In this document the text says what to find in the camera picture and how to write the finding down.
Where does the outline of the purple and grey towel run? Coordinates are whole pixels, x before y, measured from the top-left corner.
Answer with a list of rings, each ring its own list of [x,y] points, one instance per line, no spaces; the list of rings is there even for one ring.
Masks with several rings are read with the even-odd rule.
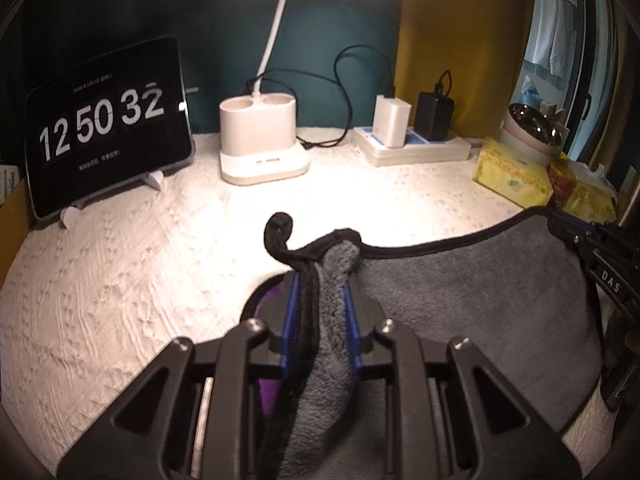
[[[577,479],[562,437],[602,366],[596,288],[533,208],[412,247],[339,230],[267,252],[299,274],[288,374],[259,385],[261,479]],[[363,300],[355,377],[343,287]]]

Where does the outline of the red yellow can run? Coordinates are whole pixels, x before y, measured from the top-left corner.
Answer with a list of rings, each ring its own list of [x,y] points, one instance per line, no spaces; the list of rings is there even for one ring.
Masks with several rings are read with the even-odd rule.
[[[561,210],[576,188],[574,171],[567,160],[552,160],[548,166],[548,176],[553,191],[549,206]]]

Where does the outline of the yellow tissue pack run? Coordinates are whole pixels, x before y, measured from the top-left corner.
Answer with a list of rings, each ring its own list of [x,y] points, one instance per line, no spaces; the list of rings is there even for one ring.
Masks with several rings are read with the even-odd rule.
[[[522,208],[547,206],[553,188],[545,166],[486,138],[472,180]]]

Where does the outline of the steel bowl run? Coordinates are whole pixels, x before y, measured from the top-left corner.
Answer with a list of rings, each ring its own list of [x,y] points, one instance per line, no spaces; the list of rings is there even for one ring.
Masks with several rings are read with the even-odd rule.
[[[521,103],[506,109],[498,141],[522,156],[547,167],[564,148],[567,128],[558,125],[540,110]]]

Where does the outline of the white power strip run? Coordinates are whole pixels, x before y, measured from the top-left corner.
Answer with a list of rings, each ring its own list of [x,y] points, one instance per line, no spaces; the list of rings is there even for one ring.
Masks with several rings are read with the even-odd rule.
[[[352,130],[350,142],[373,167],[460,162],[467,160],[471,151],[471,145],[458,136],[446,141],[427,141],[412,129],[407,130],[402,148],[389,148],[381,143],[370,127]]]

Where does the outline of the black charger adapter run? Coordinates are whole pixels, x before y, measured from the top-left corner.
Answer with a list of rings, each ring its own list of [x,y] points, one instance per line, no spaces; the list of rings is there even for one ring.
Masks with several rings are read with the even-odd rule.
[[[446,141],[454,114],[454,101],[439,93],[420,92],[413,130],[427,141]]]

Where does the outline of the white hanging shirt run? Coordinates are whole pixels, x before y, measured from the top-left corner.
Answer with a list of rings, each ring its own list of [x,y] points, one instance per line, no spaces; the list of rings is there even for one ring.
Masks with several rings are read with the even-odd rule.
[[[565,78],[573,57],[575,12],[570,0],[535,0],[524,60]]]

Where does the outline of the white textured tablecloth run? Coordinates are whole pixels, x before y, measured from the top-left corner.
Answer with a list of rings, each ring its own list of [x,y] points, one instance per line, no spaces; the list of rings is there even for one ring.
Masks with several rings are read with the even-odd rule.
[[[162,192],[139,186],[33,230],[1,289],[2,403],[49,469],[165,344],[223,335],[282,266],[265,251],[278,211],[293,247],[336,229],[401,247],[472,233],[516,207],[472,180],[473,159],[373,167],[351,145],[311,154],[301,177],[234,186],[219,140],[195,139]]]

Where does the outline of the white desk lamp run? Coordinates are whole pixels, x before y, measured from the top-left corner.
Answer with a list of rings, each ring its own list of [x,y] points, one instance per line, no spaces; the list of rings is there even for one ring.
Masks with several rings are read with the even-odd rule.
[[[233,185],[255,185],[300,177],[310,167],[310,150],[335,148],[345,140],[354,125],[354,108],[341,81],[338,64],[352,52],[366,50],[382,58],[388,73],[387,93],[395,93],[392,60],[370,44],[351,44],[338,52],[333,61],[331,77],[287,68],[287,74],[314,78],[337,87],[346,105],[346,122],[339,136],[322,141],[301,138],[297,133],[295,92],[292,89],[287,92],[262,92],[262,81],[274,72],[269,62],[287,3],[288,0],[277,2],[262,58],[256,75],[246,82],[246,92],[219,104],[220,173],[226,182]]]

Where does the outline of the white charger adapter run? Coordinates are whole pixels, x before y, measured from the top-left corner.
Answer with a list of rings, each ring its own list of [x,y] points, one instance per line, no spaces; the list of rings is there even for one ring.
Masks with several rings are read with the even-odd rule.
[[[405,145],[411,105],[397,98],[377,96],[373,115],[372,134],[386,148]]]

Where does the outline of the yellow curtain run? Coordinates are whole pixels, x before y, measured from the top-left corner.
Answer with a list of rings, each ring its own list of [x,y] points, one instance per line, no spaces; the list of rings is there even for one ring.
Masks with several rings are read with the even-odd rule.
[[[518,81],[535,0],[402,0],[396,94],[412,102],[452,76],[451,131],[495,136]]]

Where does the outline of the white tablet stand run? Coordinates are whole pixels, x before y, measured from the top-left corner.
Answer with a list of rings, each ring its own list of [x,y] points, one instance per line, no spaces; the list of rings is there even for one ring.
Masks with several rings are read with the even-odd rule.
[[[77,223],[84,209],[88,206],[102,202],[102,200],[107,200],[108,198],[117,196],[118,194],[129,192],[139,186],[146,186],[147,188],[152,188],[155,192],[160,193],[163,191],[164,180],[165,173],[162,170],[149,172],[141,178],[134,179],[119,186],[114,186],[114,188],[109,188],[105,192],[96,194],[95,196],[90,196],[85,200],[80,200],[77,203],[63,208],[58,215],[58,221],[63,229],[71,230]]]

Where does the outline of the black tablet clock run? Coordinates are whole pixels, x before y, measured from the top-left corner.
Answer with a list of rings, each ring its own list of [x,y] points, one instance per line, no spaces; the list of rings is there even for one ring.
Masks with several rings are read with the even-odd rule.
[[[26,180],[39,220],[188,164],[194,141],[177,40],[67,66],[23,108]]]

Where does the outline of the dark green curtain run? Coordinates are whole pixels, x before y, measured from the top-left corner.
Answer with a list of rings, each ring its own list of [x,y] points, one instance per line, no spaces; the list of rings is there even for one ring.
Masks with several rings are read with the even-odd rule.
[[[1,36],[1,119],[14,129],[30,92],[52,70],[160,36],[178,40],[192,129],[214,132],[218,106],[256,74],[278,0],[23,0]],[[269,66],[267,90],[287,84],[305,127],[346,122],[340,90],[287,68],[331,77],[337,53],[370,44],[395,59],[401,0],[288,0]],[[366,122],[388,73],[377,54],[357,50],[338,64],[354,108]]]

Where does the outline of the cardboard box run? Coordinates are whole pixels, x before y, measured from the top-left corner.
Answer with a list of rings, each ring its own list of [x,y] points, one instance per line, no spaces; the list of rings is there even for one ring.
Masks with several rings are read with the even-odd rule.
[[[32,207],[26,180],[23,179],[0,208],[0,284],[6,280],[31,228]]]

